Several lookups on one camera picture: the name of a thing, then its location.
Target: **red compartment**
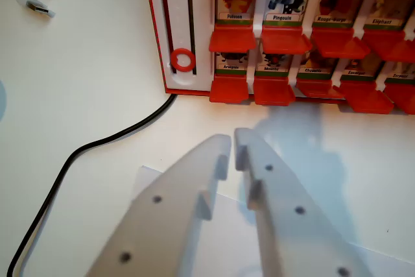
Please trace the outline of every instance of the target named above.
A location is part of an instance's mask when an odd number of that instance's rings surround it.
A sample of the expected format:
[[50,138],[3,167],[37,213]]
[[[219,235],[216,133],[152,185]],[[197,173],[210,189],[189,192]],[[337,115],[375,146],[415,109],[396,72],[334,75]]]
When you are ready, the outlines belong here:
[[340,88],[334,87],[344,94],[344,98],[358,113],[389,114],[394,104],[388,97],[376,90],[374,81],[342,81]]
[[412,84],[386,84],[384,93],[405,113],[415,115],[415,86]]
[[246,76],[215,75],[210,90],[210,101],[239,104],[249,98]]
[[210,38],[209,51],[246,53],[255,46],[252,27],[216,26]]
[[343,94],[334,89],[331,80],[297,78],[296,87],[306,97],[322,99],[343,99]]
[[415,62],[415,42],[403,31],[365,30],[362,40],[384,61]]
[[254,99],[259,105],[288,106],[296,97],[287,77],[255,77]]
[[263,27],[262,44],[265,53],[303,54],[313,46],[302,34],[302,27]]
[[314,27],[311,39],[325,58],[364,58],[370,49],[353,34],[353,29]]

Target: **red ring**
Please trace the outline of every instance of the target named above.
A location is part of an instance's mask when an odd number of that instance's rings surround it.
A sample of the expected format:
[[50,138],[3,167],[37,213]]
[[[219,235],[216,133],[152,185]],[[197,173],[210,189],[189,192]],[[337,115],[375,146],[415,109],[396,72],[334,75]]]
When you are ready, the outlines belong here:
[[[180,66],[178,64],[177,56],[179,54],[186,54],[190,58],[190,64],[188,66]],[[175,69],[177,69],[178,71],[184,71],[184,72],[192,71],[193,68],[195,68],[196,66],[195,55],[191,51],[184,49],[184,48],[179,48],[179,49],[174,50],[173,53],[170,55],[170,62],[171,62],[171,65]]]

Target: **animal card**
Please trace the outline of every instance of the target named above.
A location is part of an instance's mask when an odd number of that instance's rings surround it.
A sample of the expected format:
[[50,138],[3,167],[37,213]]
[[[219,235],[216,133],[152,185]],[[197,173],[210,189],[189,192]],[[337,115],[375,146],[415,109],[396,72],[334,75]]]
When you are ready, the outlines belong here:
[[336,58],[324,58],[316,47],[303,55],[297,78],[330,79],[337,65]]
[[415,64],[396,62],[394,70],[385,82],[391,84],[415,84]]
[[369,53],[362,60],[350,60],[340,80],[372,81],[384,62],[376,53]]
[[216,23],[250,25],[254,8],[255,0],[217,0]]
[[363,0],[320,0],[313,26],[352,27]]
[[375,0],[365,29],[401,30],[408,20],[415,0]]
[[216,74],[245,75],[248,65],[246,53],[215,53]]
[[267,0],[263,25],[301,26],[308,0]]
[[266,54],[262,44],[255,76],[287,77],[291,66],[291,54]]

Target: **black cable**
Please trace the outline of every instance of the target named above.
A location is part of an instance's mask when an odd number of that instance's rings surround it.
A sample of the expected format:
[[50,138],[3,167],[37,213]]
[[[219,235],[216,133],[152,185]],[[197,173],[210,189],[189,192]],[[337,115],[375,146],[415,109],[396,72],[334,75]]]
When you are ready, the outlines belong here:
[[164,111],[166,111],[166,109],[169,108],[169,106],[171,105],[171,103],[173,103],[173,101],[175,100],[175,98],[177,97],[177,95],[172,94],[170,95],[170,97],[167,99],[167,101],[164,102],[163,105],[161,105],[154,113],[152,113],[151,115],[149,115],[148,117],[144,118],[143,120],[141,120],[140,122],[120,131],[117,132],[115,134],[113,134],[112,136],[108,136],[107,138],[103,138],[103,139],[99,139],[97,141],[85,144],[81,147],[79,147],[75,152],[73,152],[68,159],[66,160],[66,162],[64,163],[64,166],[61,168],[58,176],[56,177],[56,180],[54,181],[51,190],[49,191],[49,193],[46,196],[45,201],[43,202],[43,204],[41,205],[38,214],[36,214],[31,226],[29,227],[29,229],[27,230],[26,235],[24,236],[23,240],[21,241],[19,248],[17,249],[16,253],[14,254],[14,257],[12,258],[12,261],[10,262],[10,265],[8,266],[8,270],[7,270],[7,277],[13,277],[13,272],[14,269],[16,267],[16,263],[18,262],[21,254],[23,253],[24,249],[26,248],[27,243],[29,242],[30,237],[32,237],[33,232],[35,231],[36,227],[39,225],[39,222],[41,221],[43,215],[45,214],[45,212],[47,211],[47,208],[49,207],[49,205],[51,204],[51,202],[53,201],[53,199],[55,198],[60,184],[62,183],[62,180],[64,179],[69,167],[72,165],[72,163],[83,153],[86,152],[89,149],[92,149],[94,147],[98,147],[107,143],[111,143],[127,134],[130,134],[131,132],[140,129],[141,127],[149,124],[150,122],[152,122],[153,120],[155,120],[157,117],[159,117]]

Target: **white cable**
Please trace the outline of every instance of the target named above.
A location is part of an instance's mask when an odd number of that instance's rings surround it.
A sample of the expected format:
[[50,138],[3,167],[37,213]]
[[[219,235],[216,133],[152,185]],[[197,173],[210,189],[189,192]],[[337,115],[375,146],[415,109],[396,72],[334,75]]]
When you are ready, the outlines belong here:
[[47,5],[45,5],[44,3],[41,3],[38,0],[16,0],[16,1],[22,6],[24,6],[25,8],[29,8],[41,14],[46,14],[50,18],[54,17],[54,12],[52,10],[49,10],[47,8]]

